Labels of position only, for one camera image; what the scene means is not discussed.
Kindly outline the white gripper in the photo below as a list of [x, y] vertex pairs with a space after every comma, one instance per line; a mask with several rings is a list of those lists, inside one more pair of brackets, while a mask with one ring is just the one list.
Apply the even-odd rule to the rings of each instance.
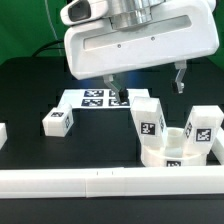
[[214, 54], [217, 0], [73, 0], [63, 8], [68, 65], [77, 79], [103, 76], [119, 103], [128, 90], [112, 74], [174, 63], [182, 94], [187, 60]]

